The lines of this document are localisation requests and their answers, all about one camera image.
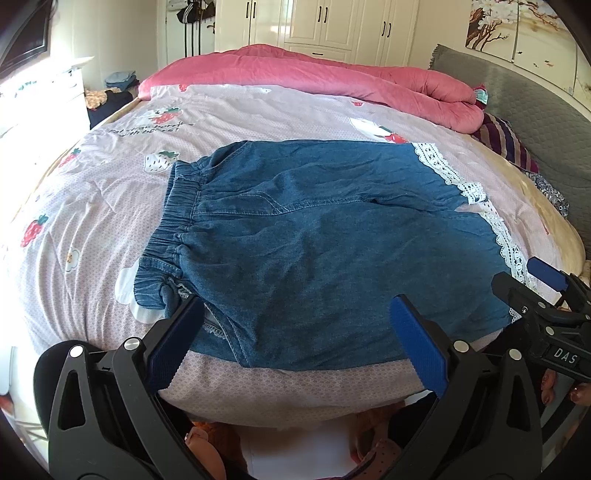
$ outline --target striped pillow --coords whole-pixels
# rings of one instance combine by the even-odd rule
[[[485,112],[482,126],[472,137],[522,170],[538,173],[538,165],[519,141],[509,122]]]

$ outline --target headboard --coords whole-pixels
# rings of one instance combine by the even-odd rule
[[[443,45],[435,48],[430,69],[486,86],[486,111],[511,123],[540,173],[569,201],[569,221],[591,259],[591,122],[538,83]]]

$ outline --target pink duvet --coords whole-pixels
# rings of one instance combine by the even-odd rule
[[[474,91],[444,73],[415,67],[368,67],[314,59],[269,45],[177,60],[139,87],[142,100],[158,85],[280,85],[307,93],[381,103],[471,134],[483,121]]]

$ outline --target denim shorts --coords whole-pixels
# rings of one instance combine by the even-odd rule
[[[137,302],[210,310],[196,352],[244,367],[344,369],[405,358],[388,318],[404,293],[452,339],[510,322],[489,224],[412,144],[239,142],[171,171],[139,262]]]

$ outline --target white wardrobe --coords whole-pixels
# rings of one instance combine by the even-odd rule
[[[347,63],[408,62],[419,0],[217,0],[216,51],[266,43]]]

